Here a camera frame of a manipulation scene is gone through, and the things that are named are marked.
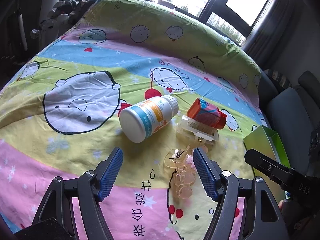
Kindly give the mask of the white calcium tablet bottle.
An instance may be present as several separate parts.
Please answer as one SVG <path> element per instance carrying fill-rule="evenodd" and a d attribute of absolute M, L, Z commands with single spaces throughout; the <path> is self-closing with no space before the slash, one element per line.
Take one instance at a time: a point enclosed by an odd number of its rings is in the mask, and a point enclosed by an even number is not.
<path fill-rule="evenodd" d="M 178 110 L 178 101 L 173 96 L 155 96 L 123 109 L 119 122 L 127 138 L 140 143 L 166 126 Z"/>

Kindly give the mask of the green cardboard box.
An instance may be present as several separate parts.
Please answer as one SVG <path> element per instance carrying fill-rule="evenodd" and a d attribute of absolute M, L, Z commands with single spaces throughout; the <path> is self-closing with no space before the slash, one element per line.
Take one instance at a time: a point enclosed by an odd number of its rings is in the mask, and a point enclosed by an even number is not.
<path fill-rule="evenodd" d="M 288 168 L 291 167 L 283 143 L 276 131 L 263 125 L 252 125 L 251 133 L 244 137 L 243 141 L 246 150 L 253 148 L 278 163 L 281 163 Z M 255 176 L 260 176 L 266 181 L 266 184 L 277 202 L 286 198 L 285 191 L 268 178 L 267 175 L 264 175 L 256 168 L 253 168 L 253 173 Z"/>

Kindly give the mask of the dark grey sofa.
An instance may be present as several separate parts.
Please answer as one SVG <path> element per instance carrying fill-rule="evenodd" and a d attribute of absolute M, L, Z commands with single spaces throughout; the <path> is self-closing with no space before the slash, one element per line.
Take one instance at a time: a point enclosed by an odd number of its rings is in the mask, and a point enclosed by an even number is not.
<path fill-rule="evenodd" d="M 307 174 L 319 173 L 311 163 L 311 132 L 319 128 L 319 81 L 310 71 L 298 78 L 298 85 L 284 89 L 261 73 L 258 86 L 259 107 L 267 125 L 278 133 L 290 166 Z"/>

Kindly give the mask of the colourful cartoon bed sheet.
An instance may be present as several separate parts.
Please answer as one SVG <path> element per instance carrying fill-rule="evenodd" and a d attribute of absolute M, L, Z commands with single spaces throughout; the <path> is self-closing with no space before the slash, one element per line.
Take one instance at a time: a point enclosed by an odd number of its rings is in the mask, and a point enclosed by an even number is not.
<path fill-rule="evenodd" d="M 118 147 L 123 164 L 100 207 L 115 239 L 203 239 L 217 204 L 180 133 L 189 111 L 225 122 L 204 151 L 252 178 L 243 139 L 265 123 L 265 76 L 234 42 L 141 0 L 97 0 L 1 89 L 1 216 L 29 227 L 55 177 L 94 169 Z"/>

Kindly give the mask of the patterned cushion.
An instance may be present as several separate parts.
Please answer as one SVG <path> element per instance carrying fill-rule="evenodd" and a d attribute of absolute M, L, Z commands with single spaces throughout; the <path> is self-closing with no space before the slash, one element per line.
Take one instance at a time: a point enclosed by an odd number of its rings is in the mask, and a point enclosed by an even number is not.
<path fill-rule="evenodd" d="M 268 77 L 271 78 L 271 80 L 280 85 L 283 89 L 292 87 L 292 83 L 289 81 L 289 79 L 277 70 L 267 69 L 264 72 Z"/>

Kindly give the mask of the dark curtain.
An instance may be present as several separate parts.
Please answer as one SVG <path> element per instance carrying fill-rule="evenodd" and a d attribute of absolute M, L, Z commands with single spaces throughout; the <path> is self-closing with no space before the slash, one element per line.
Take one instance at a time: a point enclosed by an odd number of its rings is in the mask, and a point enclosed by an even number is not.
<path fill-rule="evenodd" d="M 271 67 L 302 14 L 301 0 L 268 0 L 248 38 L 241 46 L 261 69 Z"/>

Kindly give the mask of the grey plush toy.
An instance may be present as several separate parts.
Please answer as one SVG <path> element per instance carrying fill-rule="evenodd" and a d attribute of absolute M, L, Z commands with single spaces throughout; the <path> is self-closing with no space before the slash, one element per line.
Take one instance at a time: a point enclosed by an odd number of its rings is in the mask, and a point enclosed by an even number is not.
<path fill-rule="evenodd" d="M 62 24 L 75 24 L 84 14 L 81 10 L 89 0 L 61 0 L 54 4 L 48 12 L 47 19 L 42 20 L 38 29 L 30 32 L 32 39 L 38 38 L 49 29 L 58 28 Z"/>

